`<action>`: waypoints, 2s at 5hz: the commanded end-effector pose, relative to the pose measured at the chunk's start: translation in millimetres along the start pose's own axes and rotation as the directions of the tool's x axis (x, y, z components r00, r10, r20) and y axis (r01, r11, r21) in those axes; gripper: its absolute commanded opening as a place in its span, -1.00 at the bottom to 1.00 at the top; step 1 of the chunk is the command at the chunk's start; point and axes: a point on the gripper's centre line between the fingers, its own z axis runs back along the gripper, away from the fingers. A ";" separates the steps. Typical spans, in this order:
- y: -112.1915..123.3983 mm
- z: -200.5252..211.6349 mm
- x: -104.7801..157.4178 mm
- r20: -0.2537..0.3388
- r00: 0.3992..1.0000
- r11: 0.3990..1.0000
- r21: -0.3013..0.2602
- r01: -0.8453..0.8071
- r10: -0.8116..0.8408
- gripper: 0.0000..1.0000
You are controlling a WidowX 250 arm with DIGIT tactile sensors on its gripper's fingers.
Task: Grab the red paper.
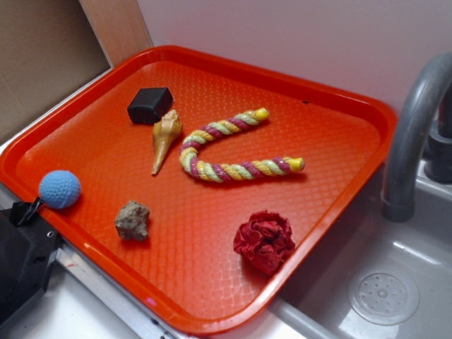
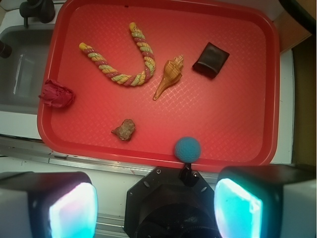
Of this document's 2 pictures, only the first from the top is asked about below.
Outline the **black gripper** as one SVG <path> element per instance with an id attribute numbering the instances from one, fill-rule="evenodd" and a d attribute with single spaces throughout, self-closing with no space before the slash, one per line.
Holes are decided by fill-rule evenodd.
<path id="1" fill-rule="evenodd" d="M 43 203 L 37 197 L 1 211 L 2 322 L 12 321 L 47 291 L 61 238 L 45 219 L 34 218 Z"/>

